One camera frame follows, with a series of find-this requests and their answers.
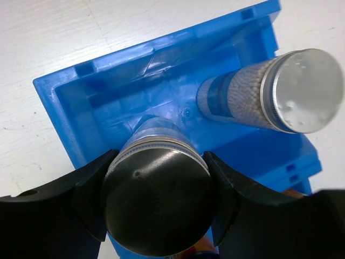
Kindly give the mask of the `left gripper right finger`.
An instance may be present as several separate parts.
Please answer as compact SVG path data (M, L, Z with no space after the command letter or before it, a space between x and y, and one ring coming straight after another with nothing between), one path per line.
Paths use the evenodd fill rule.
M213 242L221 258L344 258L344 191L295 198L204 160L217 185Z

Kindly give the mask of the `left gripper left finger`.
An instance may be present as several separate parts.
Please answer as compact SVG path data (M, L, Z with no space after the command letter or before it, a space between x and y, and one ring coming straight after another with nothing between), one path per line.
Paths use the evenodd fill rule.
M1 198L1 258L97 258L106 227L100 189L111 149L87 165L18 196Z

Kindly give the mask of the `red-lidded sauce jar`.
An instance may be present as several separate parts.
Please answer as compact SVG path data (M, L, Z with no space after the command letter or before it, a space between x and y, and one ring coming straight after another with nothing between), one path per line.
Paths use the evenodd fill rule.
M288 189L283 193L288 196L295 197L297 199L304 197L303 193L300 193L294 189ZM207 235L204 235L194 246L170 258L191 258L192 256L195 256L198 253L211 253L212 256L219 255L219 252L213 245L211 239Z

